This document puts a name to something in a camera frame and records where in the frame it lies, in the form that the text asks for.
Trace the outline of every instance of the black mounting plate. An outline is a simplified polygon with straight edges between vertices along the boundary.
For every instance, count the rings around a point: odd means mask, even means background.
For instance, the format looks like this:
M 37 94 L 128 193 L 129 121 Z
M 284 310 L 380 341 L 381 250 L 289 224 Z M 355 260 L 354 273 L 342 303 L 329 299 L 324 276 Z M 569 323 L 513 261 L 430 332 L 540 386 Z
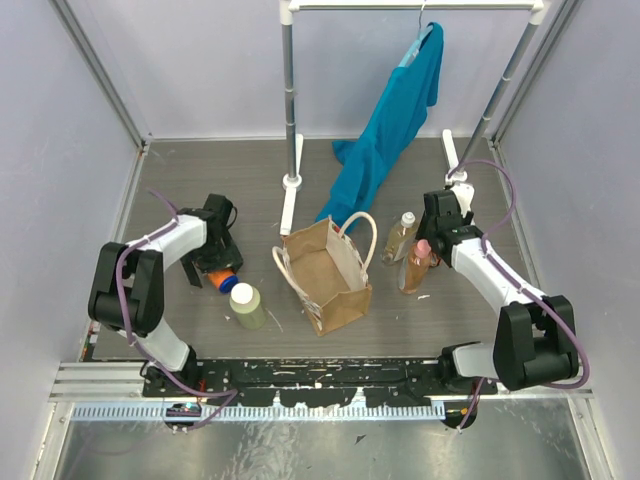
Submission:
M 351 403 L 358 388 L 367 407 L 428 406 L 430 397 L 453 392 L 440 382 L 437 361 L 431 358 L 341 358 L 341 359 L 228 359 L 198 362 L 202 392 L 238 390 L 231 405 L 266 407 L 273 405 L 276 392 L 280 403 L 309 408 Z M 497 393 L 485 384 L 485 395 Z M 144 397 L 189 396 L 168 381 L 145 382 Z M 219 405 L 224 399 L 208 399 Z

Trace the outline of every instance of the pink bottle cap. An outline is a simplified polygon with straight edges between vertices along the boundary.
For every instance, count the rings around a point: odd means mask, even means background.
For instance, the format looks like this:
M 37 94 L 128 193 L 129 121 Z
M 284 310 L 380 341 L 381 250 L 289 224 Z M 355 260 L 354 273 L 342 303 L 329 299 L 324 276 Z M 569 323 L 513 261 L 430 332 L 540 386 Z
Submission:
M 418 258 L 427 258 L 431 253 L 431 245 L 426 240 L 419 240 L 415 252 Z

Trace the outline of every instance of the white pole base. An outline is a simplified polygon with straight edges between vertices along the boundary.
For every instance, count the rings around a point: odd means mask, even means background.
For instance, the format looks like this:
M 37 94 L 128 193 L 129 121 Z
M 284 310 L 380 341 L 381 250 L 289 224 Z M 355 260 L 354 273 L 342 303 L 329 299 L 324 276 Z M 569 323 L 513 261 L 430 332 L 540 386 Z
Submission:
M 444 155 L 447 157 L 447 164 L 449 166 L 447 173 L 458 166 L 458 153 L 456 152 L 456 146 L 453 143 L 453 134 L 451 130 L 446 129 L 442 131 L 442 147 L 444 148 Z M 461 171 L 454 173 L 451 178 L 444 176 L 445 185 L 453 185 L 455 182 L 466 182 L 467 172 Z
M 284 205 L 282 206 L 282 219 L 280 220 L 280 235 L 286 236 L 291 234 L 293 225 L 293 212 L 296 208 L 296 194 L 302 188 L 302 177 L 300 176 L 300 164 L 302 163 L 302 144 L 304 137 L 300 133 L 296 133 L 296 170 L 298 176 L 289 178 L 286 174 L 282 179 L 282 188 L 284 188 Z

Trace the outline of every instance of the paper bag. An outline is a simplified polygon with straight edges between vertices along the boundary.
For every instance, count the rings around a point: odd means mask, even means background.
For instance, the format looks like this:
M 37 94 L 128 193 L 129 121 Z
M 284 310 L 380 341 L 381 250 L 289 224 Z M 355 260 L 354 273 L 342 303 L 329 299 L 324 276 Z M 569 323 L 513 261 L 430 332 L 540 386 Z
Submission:
M 353 241 L 345 234 L 357 218 L 373 229 L 367 259 L 362 262 Z M 324 219 L 284 239 L 284 249 L 273 247 L 273 259 L 296 291 L 319 336 L 357 320 L 369 311 L 372 287 L 367 269 L 378 232 L 366 212 L 354 213 L 342 226 Z

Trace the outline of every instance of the blue bottle cap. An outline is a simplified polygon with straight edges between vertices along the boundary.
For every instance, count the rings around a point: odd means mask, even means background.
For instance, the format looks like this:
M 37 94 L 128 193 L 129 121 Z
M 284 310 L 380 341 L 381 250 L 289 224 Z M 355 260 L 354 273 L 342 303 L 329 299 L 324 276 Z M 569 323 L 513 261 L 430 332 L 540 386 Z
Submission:
M 218 290 L 220 290 L 220 293 L 229 293 L 231 289 L 238 284 L 239 281 L 240 280 L 238 280 L 237 276 L 229 275 L 222 281 Z

